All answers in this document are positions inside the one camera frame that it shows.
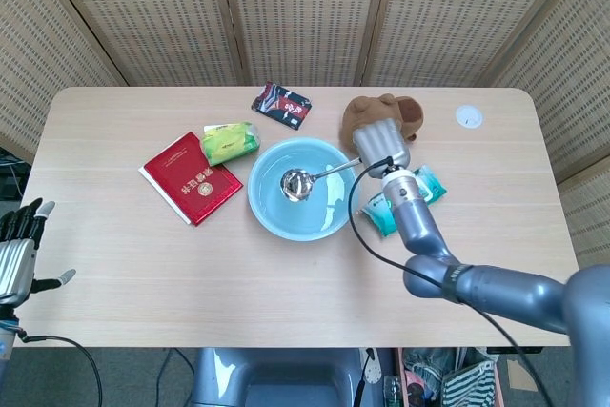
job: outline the green snack package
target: green snack package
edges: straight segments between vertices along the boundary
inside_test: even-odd
[[[383,193],[379,193],[369,200],[362,208],[362,212],[371,219],[373,224],[375,224],[375,227],[384,237],[387,237],[397,230],[397,224],[392,216],[391,206],[392,204],[385,200]]]
[[[428,166],[421,166],[413,172],[419,185],[419,193],[424,196],[428,205],[436,202],[447,190],[442,187],[437,176]],[[379,193],[369,200],[362,208],[381,235],[387,237],[397,230],[397,224],[392,216],[392,204],[386,200],[383,193]]]
[[[423,182],[423,184],[426,185],[428,187],[428,189],[432,192],[432,197],[426,198],[426,203],[428,205],[436,202],[445,193],[447,193],[447,190],[445,190],[442,187],[442,185],[438,181],[437,176],[435,175],[434,172],[432,172],[432,169],[430,169],[428,166],[426,166],[426,165],[421,166],[419,169],[415,170],[413,172],[413,174],[416,176],[416,178],[421,180],[421,182]],[[421,183],[419,183],[419,191],[421,192]]]
[[[204,126],[201,150],[211,166],[253,152],[260,147],[258,131],[252,123]]]

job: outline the striped bag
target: striped bag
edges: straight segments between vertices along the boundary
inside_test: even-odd
[[[442,380],[442,407],[493,407],[496,399],[494,361],[483,361]]]

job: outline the robotic arm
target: robotic arm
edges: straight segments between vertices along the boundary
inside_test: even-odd
[[[568,334],[575,356],[570,405],[610,406],[610,266],[578,271],[562,285],[542,275],[462,264],[447,247],[415,177],[407,170],[410,155],[394,120],[358,129],[354,142],[367,167],[393,158],[391,166],[374,168],[369,175],[382,179],[400,237],[414,254],[406,266],[441,285],[405,272],[407,290]]]

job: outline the water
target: water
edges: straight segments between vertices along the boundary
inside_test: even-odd
[[[289,169],[303,169],[311,174],[342,164],[336,152],[315,149],[311,145],[277,151],[261,164],[260,180],[254,190],[263,218],[280,231],[308,235],[340,227],[347,221],[347,199],[354,172],[344,170],[319,178],[307,200],[291,202],[281,191],[280,180]]]

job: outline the red book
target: red book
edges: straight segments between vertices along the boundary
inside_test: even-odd
[[[186,223],[195,226],[243,186],[224,166],[210,166],[192,132],[139,171]]]

